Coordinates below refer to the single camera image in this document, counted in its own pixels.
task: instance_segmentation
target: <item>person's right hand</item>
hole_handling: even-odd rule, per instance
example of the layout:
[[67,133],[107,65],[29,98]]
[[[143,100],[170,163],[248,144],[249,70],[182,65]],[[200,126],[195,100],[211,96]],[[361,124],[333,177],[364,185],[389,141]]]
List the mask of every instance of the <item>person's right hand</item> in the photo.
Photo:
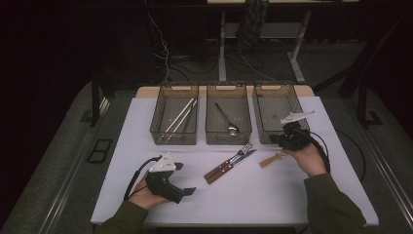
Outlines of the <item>person's right hand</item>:
[[301,150],[292,151],[283,149],[282,152],[293,157],[297,161],[298,166],[308,177],[327,173],[324,162],[319,155],[319,151],[312,143]]

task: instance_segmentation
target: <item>spoon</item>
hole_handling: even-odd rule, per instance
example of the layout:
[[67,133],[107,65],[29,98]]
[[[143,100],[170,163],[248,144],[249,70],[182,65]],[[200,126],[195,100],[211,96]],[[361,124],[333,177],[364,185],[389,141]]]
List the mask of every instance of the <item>spoon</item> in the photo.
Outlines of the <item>spoon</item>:
[[221,109],[218,103],[216,103],[215,106],[216,108],[218,108],[219,112],[221,112],[222,116],[224,116],[224,118],[227,120],[228,131],[230,132],[230,135],[236,136],[240,132],[240,129],[238,128],[238,126],[230,122],[230,120],[228,119],[228,116],[224,113],[224,111]]

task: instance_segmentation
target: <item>person's left hand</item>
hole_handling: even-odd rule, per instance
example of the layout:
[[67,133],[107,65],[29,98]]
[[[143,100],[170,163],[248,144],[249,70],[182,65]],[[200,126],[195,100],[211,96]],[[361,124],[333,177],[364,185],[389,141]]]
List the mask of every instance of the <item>person's left hand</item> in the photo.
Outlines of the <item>person's left hand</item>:
[[149,188],[146,186],[145,180],[147,175],[148,172],[145,173],[145,176],[136,185],[128,201],[137,204],[141,208],[149,211],[157,205],[169,202],[169,200],[162,196],[154,195],[151,190],[149,190]]

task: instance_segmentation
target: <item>knife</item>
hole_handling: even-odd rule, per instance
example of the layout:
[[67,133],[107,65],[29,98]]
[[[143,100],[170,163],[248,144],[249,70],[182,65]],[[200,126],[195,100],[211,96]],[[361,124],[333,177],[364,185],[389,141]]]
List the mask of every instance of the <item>knife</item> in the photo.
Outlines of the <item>knife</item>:
[[253,154],[256,151],[256,149],[249,150],[246,152],[245,155],[242,155],[238,158],[235,159],[229,159],[220,164],[218,167],[214,168],[212,171],[204,175],[204,178],[206,179],[206,182],[208,184],[212,184],[214,181],[219,179],[221,176],[224,176],[226,173],[231,171],[233,168],[235,168],[239,163],[241,163],[243,160],[245,160],[247,157],[249,157],[251,154]]

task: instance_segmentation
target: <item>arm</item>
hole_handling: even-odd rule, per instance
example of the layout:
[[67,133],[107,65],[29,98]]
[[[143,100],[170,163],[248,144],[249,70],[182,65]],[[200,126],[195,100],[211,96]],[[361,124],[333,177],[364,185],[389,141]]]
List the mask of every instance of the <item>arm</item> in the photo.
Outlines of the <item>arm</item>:
[[302,150],[291,151],[298,166],[309,176],[304,180],[308,198],[308,220],[313,234],[365,233],[364,216],[358,206],[342,193],[325,170],[318,150],[310,143]]
[[140,233],[141,226],[149,211],[169,200],[152,194],[146,187],[146,175],[137,184],[134,192],[124,201],[113,217],[103,222],[94,234]]

